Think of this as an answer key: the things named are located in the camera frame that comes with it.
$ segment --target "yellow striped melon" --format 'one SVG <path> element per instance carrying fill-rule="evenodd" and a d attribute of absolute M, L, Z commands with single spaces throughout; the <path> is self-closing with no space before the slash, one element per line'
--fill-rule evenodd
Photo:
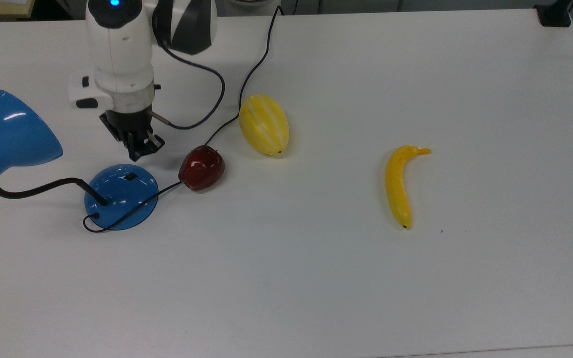
<path fill-rule="evenodd" d="M 246 140 L 269 156 L 284 152 L 289 139 L 287 116 L 270 97 L 252 95 L 240 108 L 239 124 Z"/>

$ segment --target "toy fruit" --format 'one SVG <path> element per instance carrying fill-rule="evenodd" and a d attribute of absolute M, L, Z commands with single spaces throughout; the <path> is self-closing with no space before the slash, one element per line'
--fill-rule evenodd
<path fill-rule="evenodd" d="M 429 148 L 404 145 L 393 153 L 386 165 L 385 179 L 388 204 L 395 219 L 404 229 L 410 229 L 412 224 L 412 212 L 404 188 L 405 163 L 420 154 L 430 154 L 431 152 Z"/>
<path fill-rule="evenodd" d="M 178 179 L 193 191 L 204 190 L 216 184 L 225 173 L 225 161 L 209 145 L 201 145 L 185 156 Z"/>
<path fill-rule="evenodd" d="M 240 108 L 240 129 L 246 140 L 269 156 L 282 153 L 288 144 L 289 128 L 280 105 L 270 97 L 252 95 Z"/>

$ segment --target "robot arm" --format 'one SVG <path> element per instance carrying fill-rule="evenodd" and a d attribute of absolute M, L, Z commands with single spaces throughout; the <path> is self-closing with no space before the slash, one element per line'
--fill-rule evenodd
<path fill-rule="evenodd" d="M 88 0 L 86 28 L 94 68 L 70 75 L 76 108 L 99 108 L 100 119 L 136 161 L 164 141 L 153 134 L 152 45 L 197 54 L 216 34 L 214 0 Z"/>

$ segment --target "red apple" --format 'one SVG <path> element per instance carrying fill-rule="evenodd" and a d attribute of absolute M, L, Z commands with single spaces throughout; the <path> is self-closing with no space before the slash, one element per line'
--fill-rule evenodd
<path fill-rule="evenodd" d="M 180 166 L 178 179 L 193 191 L 216 184 L 225 173 L 225 161 L 209 145 L 201 145 L 187 154 Z"/>

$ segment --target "yellow banana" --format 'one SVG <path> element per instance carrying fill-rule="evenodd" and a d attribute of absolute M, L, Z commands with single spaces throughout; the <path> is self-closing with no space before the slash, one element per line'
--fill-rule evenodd
<path fill-rule="evenodd" d="M 410 229 L 412 223 L 412 212 L 408 196 L 404 188 L 404 166 L 405 163 L 420 154 L 430 154 L 429 148 L 418 148 L 414 145 L 404 145 L 399 147 L 389 158 L 386 165 L 386 194 L 388 194 L 388 204 L 393 211 L 395 219 L 405 229 Z"/>

